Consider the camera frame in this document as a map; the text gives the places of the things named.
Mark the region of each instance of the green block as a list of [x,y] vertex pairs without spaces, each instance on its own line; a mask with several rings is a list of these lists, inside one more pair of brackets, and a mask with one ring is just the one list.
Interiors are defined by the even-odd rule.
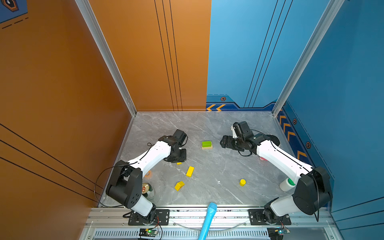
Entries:
[[212,147],[211,141],[204,141],[201,143],[201,147]]

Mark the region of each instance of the small yellow block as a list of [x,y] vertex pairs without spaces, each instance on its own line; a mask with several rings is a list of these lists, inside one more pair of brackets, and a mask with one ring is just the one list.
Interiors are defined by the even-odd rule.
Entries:
[[194,167],[189,166],[189,169],[187,171],[187,177],[191,177],[192,176],[192,173],[193,173],[194,169],[195,169]]
[[247,183],[247,182],[246,182],[244,179],[240,180],[240,186],[243,187],[246,183]]
[[185,184],[183,183],[183,181],[178,182],[178,183],[176,184],[176,186],[175,186],[176,191],[179,191],[180,188],[182,188],[182,186],[184,186],[184,185],[185,185]]

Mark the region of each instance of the ventilation grille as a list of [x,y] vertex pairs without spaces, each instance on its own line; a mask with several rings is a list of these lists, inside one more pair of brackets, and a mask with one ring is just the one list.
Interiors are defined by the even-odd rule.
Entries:
[[134,228],[97,228],[94,238],[137,238],[138,229]]
[[[139,228],[97,228],[94,238],[137,239]],[[199,237],[200,232],[180,228],[164,229],[162,240],[192,240]],[[242,228],[232,231],[209,231],[207,239],[270,239],[266,228]]]

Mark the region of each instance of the yellow chevron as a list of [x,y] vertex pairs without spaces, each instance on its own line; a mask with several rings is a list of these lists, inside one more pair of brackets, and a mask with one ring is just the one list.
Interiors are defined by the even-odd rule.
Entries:
[[225,104],[223,104],[223,105],[221,105],[220,107],[216,108],[216,110],[217,110],[217,111],[221,111],[220,108],[222,108],[222,107],[224,107],[224,106],[225,106]]
[[283,115],[280,116],[280,125],[281,125],[281,119],[282,119],[282,118],[287,118],[287,117],[286,117],[286,116],[283,116]]
[[207,110],[208,110],[208,111],[212,111],[212,110],[211,110],[211,107],[213,107],[213,106],[215,106],[215,105],[216,105],[216,104],[212,104],[211,106],[209,106],[209,107],[207,108]]
[[283,131],[285,133],[285,127],[290,127],[291,125],[289,125],[288,123],[284,123],[283,126],[284,126]]
[[305,153],[297,151],[297,160],[300,160],[300,155],[307,157],[307,155]]
[[294,136],[296,136],[296,134],[294,133],[294,132],[290,132],[290,131],[288,131],[288,136],[287,136],[287,138],[288,138],[288,142],[289,142],[289,136],[290,135],[294,135]]

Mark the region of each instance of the marble surface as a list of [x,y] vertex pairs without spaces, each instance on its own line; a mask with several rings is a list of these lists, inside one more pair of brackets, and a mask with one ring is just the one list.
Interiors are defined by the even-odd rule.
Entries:
[[[172,135],[176,129],[188,135],[187,160],[181,164],[159,162],[152,168],[153,176],[143,179],[155,190],[151,201],[157,206],[170,204],[252,204],[264,206],[285,193],[279,184],[286,175],[257,155],[240,156],[237,151],[220,146],[223,135],[232,135],[234,122],[246,121],[250,128],[279,138],[280,147],[292,154],[281,127],[270,112],[139,112],[123,149],[121,160],[128,161],[145,152],[147,143],[154,144],[163,135]],[[212,141],[213,149],[202,150],[202,141]],[[189,166],[195,167],[192,177],[185,174]],[[245,179],[244,187],[239,185]],[[175,185],[185,186],[177,192]],[[104,204],[118,204],[106,197]]]

